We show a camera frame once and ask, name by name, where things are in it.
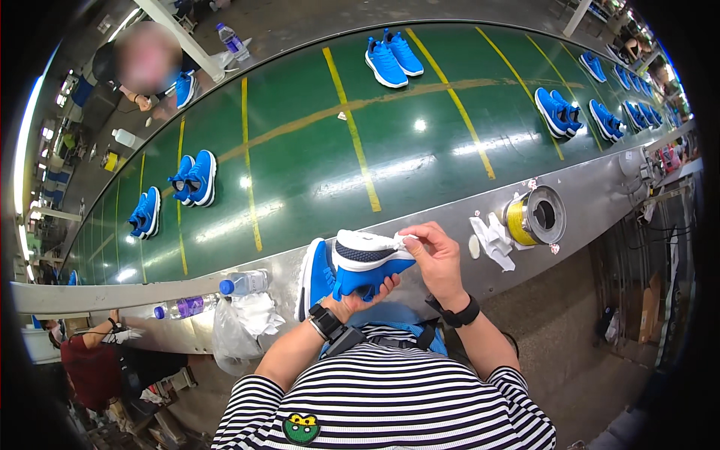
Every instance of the plastic bag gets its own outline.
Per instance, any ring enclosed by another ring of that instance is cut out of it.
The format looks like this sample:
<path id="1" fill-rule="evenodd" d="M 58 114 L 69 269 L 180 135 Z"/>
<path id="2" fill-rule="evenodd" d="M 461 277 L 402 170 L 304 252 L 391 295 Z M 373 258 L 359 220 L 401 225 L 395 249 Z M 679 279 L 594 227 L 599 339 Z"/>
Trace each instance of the plastic bag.
<path id="1" fill-rule="evenodd" d="M 243 327 L 238 310 L 226 299 L 221 299 L 215 308 L 212 354 L 218 367 L 237 377 L 245 372 L 249 359 L 263 356 L 258 341 Z"/>

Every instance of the striped shirt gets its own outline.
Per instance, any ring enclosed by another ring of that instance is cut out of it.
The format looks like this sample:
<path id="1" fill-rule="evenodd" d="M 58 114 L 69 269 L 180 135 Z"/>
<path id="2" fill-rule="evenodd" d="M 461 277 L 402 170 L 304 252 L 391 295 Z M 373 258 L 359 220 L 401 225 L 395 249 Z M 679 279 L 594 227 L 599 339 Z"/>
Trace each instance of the striped shirt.
<path id="1" fill-rule="evenodd" d="M 366 325 L 363 333 L 415 340 L 412 333 L 387 326 Z M 259 375 L 237 381 L 212 448 L 554 445 L 555 427 L 530 400 L 526 381 L 515 369 L 498 367 L 483 382 L 441 354 L 366 342 L 313 364 L 287 394 Z"/>

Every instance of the embroidered patch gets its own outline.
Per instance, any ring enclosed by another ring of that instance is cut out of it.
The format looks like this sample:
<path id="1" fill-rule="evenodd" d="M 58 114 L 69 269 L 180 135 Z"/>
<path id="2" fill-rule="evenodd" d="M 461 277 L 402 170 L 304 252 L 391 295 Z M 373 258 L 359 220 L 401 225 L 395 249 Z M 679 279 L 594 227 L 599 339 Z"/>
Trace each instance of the embroidered patch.
<path id="1" fill-rule="evenodd" d="M 282 431 L 291 444 L 306 446 L 318 437 L 320 426 L 314 415 L 293 414 L 282 423 Z"/>

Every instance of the white plastic bottle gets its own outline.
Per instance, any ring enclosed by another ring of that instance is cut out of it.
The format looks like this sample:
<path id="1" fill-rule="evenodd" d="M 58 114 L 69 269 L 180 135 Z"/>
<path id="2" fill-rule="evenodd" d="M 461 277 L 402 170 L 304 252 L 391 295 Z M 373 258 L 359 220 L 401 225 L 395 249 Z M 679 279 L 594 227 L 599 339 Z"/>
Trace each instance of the white plastic bottle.
<path id="1" fill-rule="evenodd" d="M 233 58 L 236 61 L 241 62 L 250 56 L 250 52 L 248 52 L 248 49 L 243 44 L 243 41 L 240 40 L 232 28 L 221 22 L 217 24 L 215 29 L 220 36 L 220 40 L 223 44 L 225 44 L 225 47 L 228 48 L 230 53 L 232 53 Z"/>
<path id="2" fill-rule="evenodd" d="M 156 319 L 184 319 L 201 312 L 211 311 L 217 305 L 217 295 L 209 298 L 191 297 L 180 300 L 169 300 L 155 308 Z"/>
<path id="3" fill-rule="evenodd" d="M 268 273 L 262 269 L 247 272 L 230 272 L 220 282 L 220 293 L 234 297 L 265 292 L 267 289 Z"/>

